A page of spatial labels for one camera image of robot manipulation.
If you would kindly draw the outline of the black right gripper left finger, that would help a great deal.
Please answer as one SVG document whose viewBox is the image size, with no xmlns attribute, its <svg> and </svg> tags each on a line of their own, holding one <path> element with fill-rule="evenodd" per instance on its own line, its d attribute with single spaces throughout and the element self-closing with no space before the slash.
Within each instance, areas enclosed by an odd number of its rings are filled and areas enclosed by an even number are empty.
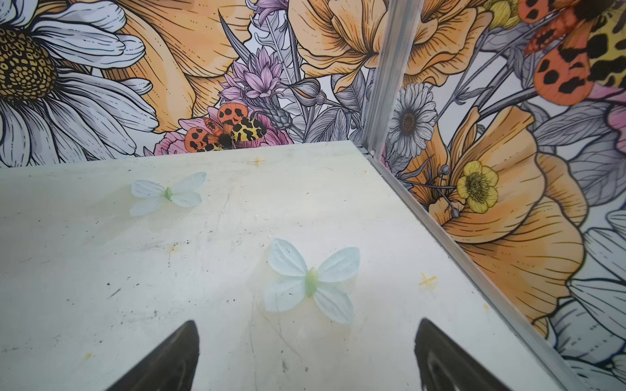
<svg viewBox="0 0 626 391">
<path fill-rule="evenodd" d="M 200 357 L 197 325 L 188 320 L 130 371 L 107 388 L 190 391 Z"/>
</svg>

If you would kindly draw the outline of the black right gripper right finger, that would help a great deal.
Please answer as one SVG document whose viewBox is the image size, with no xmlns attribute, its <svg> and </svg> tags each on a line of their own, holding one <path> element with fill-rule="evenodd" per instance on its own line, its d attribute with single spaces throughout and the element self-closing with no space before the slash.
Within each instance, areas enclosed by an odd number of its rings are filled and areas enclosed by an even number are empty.
<svg viewBox="0 0 626 391">
<path fill-rule="evenodd" d="M 418 326 L 414 353 L 423 390 L 510 389 L 427 318 Z"/>
</svg>

